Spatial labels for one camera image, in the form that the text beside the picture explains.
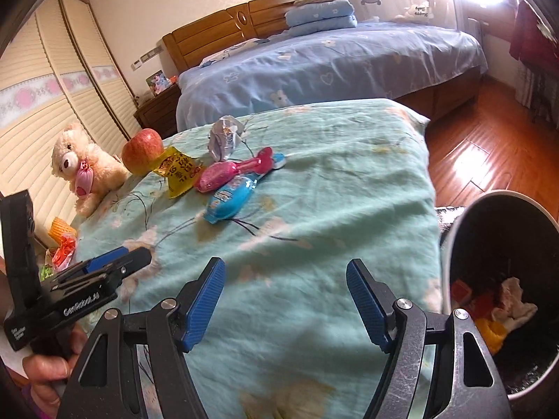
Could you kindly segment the person's left hand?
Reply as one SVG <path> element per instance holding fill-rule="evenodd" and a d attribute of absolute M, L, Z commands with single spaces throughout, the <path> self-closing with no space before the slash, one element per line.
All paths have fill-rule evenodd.
<path fill-rule="evenodd" d="M 54 381 L 70 377 L 81 355 L 87 335 L 76 323 L 69 339 L 70 357 L 31 355 L 23 359 L 23 368 L 28 377 L 28 385 L 23 393 L 28 404 L 40 418 L 55 418 L 61 405 L 61 396 L 53 388 Z"/>

